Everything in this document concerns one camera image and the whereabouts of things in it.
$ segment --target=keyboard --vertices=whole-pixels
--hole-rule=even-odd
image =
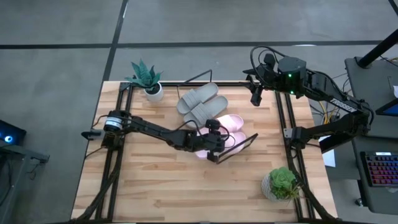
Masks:
[[[361,152],[371,187],[398,187],[398,153]]]

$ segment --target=wooden table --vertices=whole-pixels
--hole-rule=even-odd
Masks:
[[[119,82],[104,82],[96,118],[116,106]],[[183,94],[189,87],[180,88]],[[131,113],[155,124],[175,129],[183,118],[175,108],[175,87],[164,87],[164,98],[151,103],[141,89],[134,89]],[[121,176],[116,197],[116,222],[287,222],[296,221],[292,202],[274,203],[261,193],[261,180],[272,169],[287,166],[278,109],[273,91],[263,91],[260,107],[250,103],[250,91],[220,87],[227,97],[224,114],[238,114],[244,119],[246,136],[257,139],[240,154],[216,165],[199,160],[195,154],[176,151],[161,140],[131,133],[126,137]],[[292,97],[297,126],[314,125],[308,99]],[[285,108],[287,124],[289,117]],[[103,127],[102,119],[95,128]],[[100,140],[91,141],[87,153],[99,148]],[[106,150],[91,155],[84,163],[72,218],[78,217],[94,199],[101,184]],[[335,204],[322,154],[317,147],[303,150],[310,188],[336,217]]]

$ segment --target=black robotic arm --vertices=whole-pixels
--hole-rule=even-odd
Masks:
[[[264,63],[254,65],[252,54],[258,48],[265,48],[273,54],[266,54]],[[283,56],[277,61],[276,54]],[[263,90],[274,90],[295,95],[306,96],[315,101],[327,101],[337,108],[348,112],[338,121],[312,128],[296,127],[284,129],[284,135],[290,139],[290,145],[296,149],[305,148],[311,139],[330,136],[321,142],[323,152],[350,141],[357,135],[366,134],[373,121],[373,111],[363,100],[357,100],[342,92],[327,74],[306,68],[306,62],[299,58],[286,56],[270,47],[258,46],[251,51],[252,69],[243,71],[249,82],[242,83],[252,93],[251,103],[259,106]]]
[[[224,151],[224,143],[229,135],[222,135],[218,131],[222,126],[215,119],[207,120],[205,127],[209,128],[209,133],[198,134],[198,130],[180,128],[169,130],[148,122],[141,117],[131,116],[126,111],[110,111],[105,121],[104,131],[114,136],[124,136],[131,132],[146,134],[163,140],[170,147],[181,151],[196,152],[207,150],[207,158],[212,162],[218,162],[218,155]]]

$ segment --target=succulent plant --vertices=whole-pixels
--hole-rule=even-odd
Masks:
[[[299,197],[299,186],[296,184],[293,172],[288,170],[288,168],[274,169],[269,175],[271,177],[271,192],[278,199]]]
[[[136,74],[132,77],[126,77],[125,79],[134,83],[135,86],[144,88],[147,91],[152,91],[155,88],[156,83],[160,80],[160,74],[162,74],[162,72],[155,73],[155,65],[153,65],[148,71],[148,68],[142,59],[140,59],[139,65],[134,62],[131,62],[131,65]]]

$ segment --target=potted plant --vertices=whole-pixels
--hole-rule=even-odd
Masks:
[[[262,193],[272,202],[300,197],[300,187],[292,171],[286,167],[274,169],[261,182]]]
[[[134,86],[143,88],[149,101],[160,101],[164,95],[162,85],[159,83],[160,74],[162,74],[162,72],[155,73],[155,65],[148,71],[142,59],[140,59],[139,65],[134,62],[131,62],[131,65],[136,74],[132,77],[126,77],[125,79],[133,83]]]

